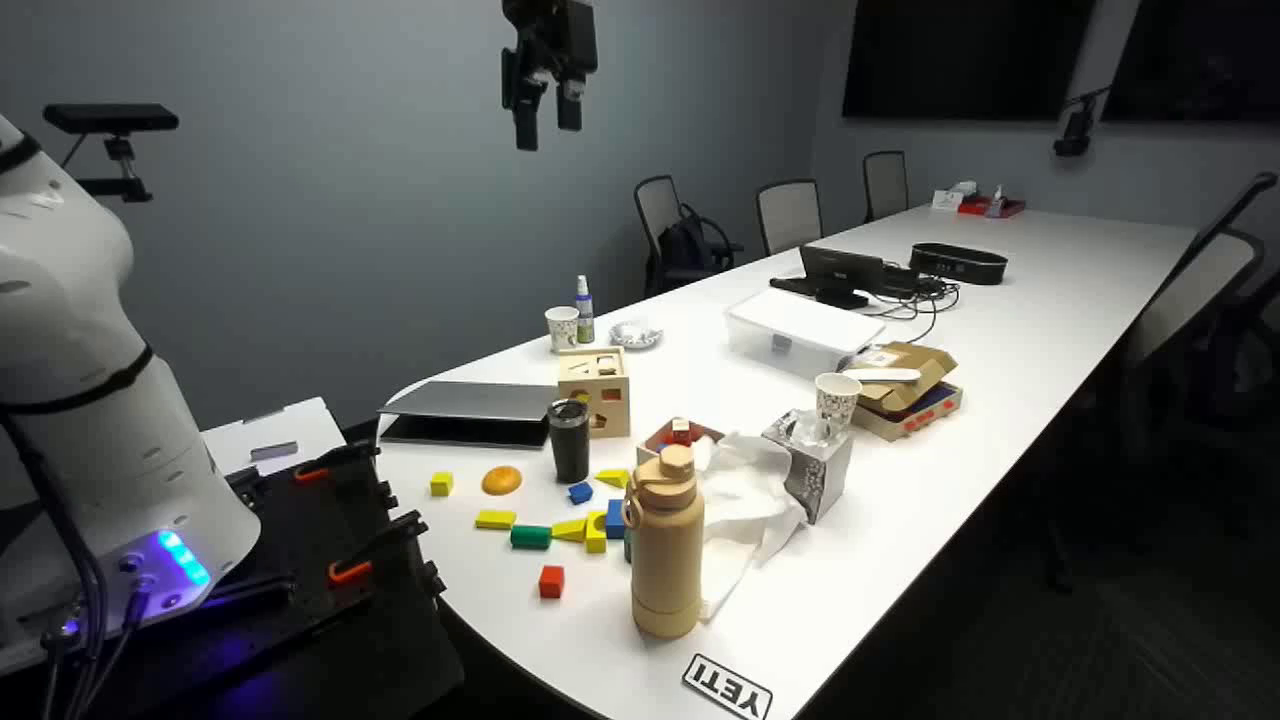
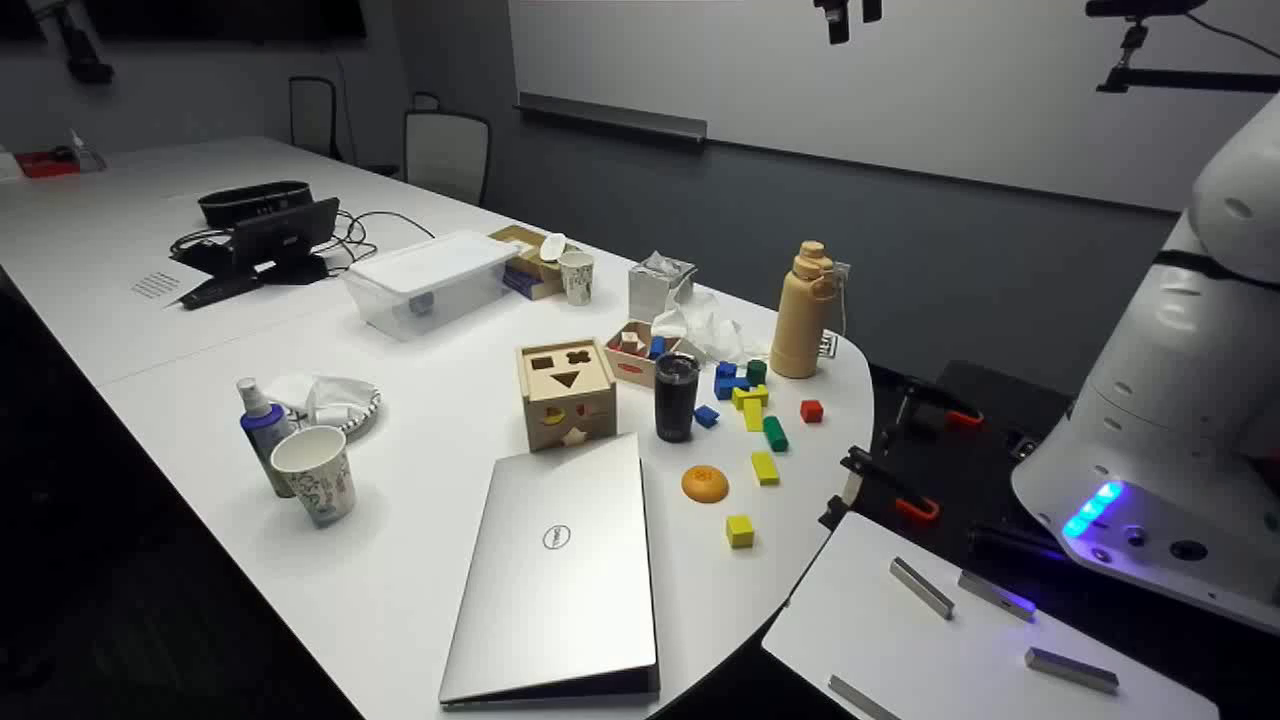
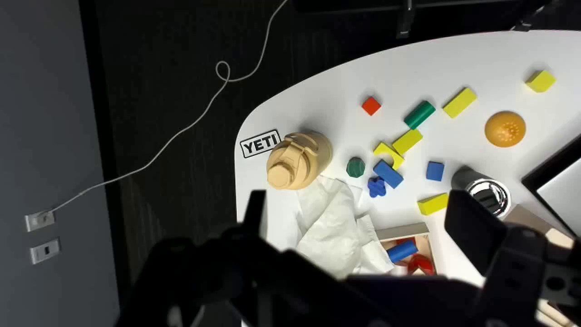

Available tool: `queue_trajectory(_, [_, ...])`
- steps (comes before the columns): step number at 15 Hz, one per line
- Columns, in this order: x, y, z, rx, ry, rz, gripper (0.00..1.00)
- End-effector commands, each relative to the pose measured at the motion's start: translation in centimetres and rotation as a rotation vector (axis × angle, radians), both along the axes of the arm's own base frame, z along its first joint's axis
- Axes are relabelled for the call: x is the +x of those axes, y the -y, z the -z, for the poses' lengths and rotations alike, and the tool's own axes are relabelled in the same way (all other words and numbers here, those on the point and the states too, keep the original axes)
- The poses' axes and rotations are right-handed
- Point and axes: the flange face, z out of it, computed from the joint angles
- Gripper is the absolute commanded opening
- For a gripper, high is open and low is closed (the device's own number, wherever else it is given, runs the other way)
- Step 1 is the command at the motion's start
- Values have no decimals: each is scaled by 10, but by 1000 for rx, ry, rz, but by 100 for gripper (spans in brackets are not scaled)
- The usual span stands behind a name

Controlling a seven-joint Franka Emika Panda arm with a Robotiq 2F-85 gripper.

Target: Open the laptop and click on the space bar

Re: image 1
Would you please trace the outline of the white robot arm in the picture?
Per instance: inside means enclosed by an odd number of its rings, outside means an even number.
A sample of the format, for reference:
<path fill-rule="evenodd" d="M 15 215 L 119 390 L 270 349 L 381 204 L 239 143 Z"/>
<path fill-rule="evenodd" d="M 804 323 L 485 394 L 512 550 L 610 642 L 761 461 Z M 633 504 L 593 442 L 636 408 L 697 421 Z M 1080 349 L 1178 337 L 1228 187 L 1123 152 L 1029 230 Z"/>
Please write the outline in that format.
<path fill-rule="evenodd" d="M 0 122 L 0 408 L 39 516 L 6 550 L 0 673 L 201 607 L 260 516 L 218 470 L 165 355 L 124 311 L 132 239 L 37 136 Z"/>

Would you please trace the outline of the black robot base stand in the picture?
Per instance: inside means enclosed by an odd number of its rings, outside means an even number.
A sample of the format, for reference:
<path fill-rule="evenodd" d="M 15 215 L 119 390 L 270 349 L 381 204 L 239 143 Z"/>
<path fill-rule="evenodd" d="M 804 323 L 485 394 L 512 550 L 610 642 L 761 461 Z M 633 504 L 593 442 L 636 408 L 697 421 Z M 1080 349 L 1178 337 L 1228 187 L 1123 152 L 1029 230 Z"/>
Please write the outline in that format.
<path fill-rule="evenodd" d="M 239 493 L 258 554 L 194 618 L 143 628 L 88 720 L 417 720 L 463 681 L 427 520 L 368 442 Z"/>

